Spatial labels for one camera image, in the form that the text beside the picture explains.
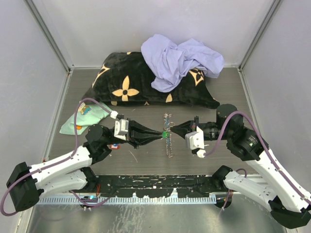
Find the purple fabric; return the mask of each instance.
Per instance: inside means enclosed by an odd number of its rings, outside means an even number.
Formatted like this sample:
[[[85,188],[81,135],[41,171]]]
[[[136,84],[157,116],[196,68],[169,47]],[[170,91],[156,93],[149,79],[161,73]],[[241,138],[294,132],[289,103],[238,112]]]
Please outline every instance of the purple fabric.
[[[194,39],[176,45],[163,35],[155,34],[141,46],[142,55],[155,74],[152,88],[170,92],[193,68],[202,70],[207,77],[217,78],[223,69],[223,56]]]

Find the green fabric bag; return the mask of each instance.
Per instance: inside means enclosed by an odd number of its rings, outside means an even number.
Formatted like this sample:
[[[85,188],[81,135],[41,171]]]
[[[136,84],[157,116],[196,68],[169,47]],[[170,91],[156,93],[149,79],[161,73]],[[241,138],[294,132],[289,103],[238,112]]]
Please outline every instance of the green fabric bag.
[[[112,111],[104,103],[100,103],[100,104],[108,108],[110,111]],[[98,122],[101,121],[101,119],[106,118],[108,115],[109,113],[104,111],[97,104],[86,105],[85,103],[82,103],[78,109],[78,114],[77,114],[78,135],[82,134],[83,131],[86,130],[88,126],[97,124]],[[74,135],[73,119],[74,119],[74,114],[66,121],[65,124],[63,124],[59,132],[62,134]]]

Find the scratch on table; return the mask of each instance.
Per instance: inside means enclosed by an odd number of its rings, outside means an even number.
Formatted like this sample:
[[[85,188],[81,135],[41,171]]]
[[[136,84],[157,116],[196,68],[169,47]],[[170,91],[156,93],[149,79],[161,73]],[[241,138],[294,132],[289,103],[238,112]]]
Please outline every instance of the scratch on table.
[[[135,155],[130,151],[130,150],[128,150],[131,154],[132,154],[132,156],[134,157],[134,159],[136,160],[136,163],[138,163],[138,161],[137,161],[137,159],[136,159],[136,157],[135,157]]]

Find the gray floor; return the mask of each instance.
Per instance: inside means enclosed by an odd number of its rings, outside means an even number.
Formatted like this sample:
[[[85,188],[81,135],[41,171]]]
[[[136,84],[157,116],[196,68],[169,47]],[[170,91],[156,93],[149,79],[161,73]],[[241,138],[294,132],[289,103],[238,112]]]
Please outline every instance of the gray floor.
[[[59,133],[60,127],[73,114],[79,100],[94,81],[97,70],[75,70],[70,81],[68,93],[64,103],[63,111],[58,122],[57,133],[54,138],[50,159],[63,155],[73,150],[74,136]],[[243,86],[236,68],[225,68],[217,79],[207,79],[207,88],[211,95],[220,103],[234,104],[240,111],[250,116],[250,111],[246,102]],[[163,114],[172,113],[171,121],[176,124],[193,119],[195,115],[200,117],[200,122],[215,121],[216,111],[202,107],[191,106],[140,106],[140,107],[113,107],[118,111],[136,120],[137,122],[161,131],[163,129]],[[112,128],[114,123],[110,118],[101,121],[101,124]],[[85,134],[79,136],[80,145],[85,141]],[[122,144],[119,150],[113,150],[112,156],[108,156],[104,161],[92,166],[95,174],[98,175],[118,175],[118,174],[213,174],[221,165],[230,166],[233,169],[245,168],[248,173],[256,173],[246,163],[232,155],[225,147],[226,142],[222,142],[219,149],[210,157],[204,159],[192,156],[191,152],[184,146],[184,140],[172,135],[173,158],[166,156],[165,140],[158,140],[138,150],[130,145]]]
[[[286,233],[270,213],[241,194],[220,213],[213,204],[36,205],[27,233]]]

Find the white wall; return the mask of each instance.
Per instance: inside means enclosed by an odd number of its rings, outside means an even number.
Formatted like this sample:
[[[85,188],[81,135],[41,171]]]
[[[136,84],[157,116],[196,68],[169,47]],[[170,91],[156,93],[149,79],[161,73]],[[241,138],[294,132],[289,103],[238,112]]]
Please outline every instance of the white wall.
[[[175,43],[201,40],[220,52],[226,65],[239,65],[273,0],[43,2],[73,64],[100,67],[111,52],[140,51],[155,33]]]
[[[285,0],[244,73],[261,131],[279,161],[311,191],[311,1]],[[305,228],[311,232],[311,223]]]
[[[0,197],[16,164],[43,157],[66,72],[22,0],[0,0]],[[7,212],[14,207],[11,198]],[[18,216],[0,215],[2,233]]]

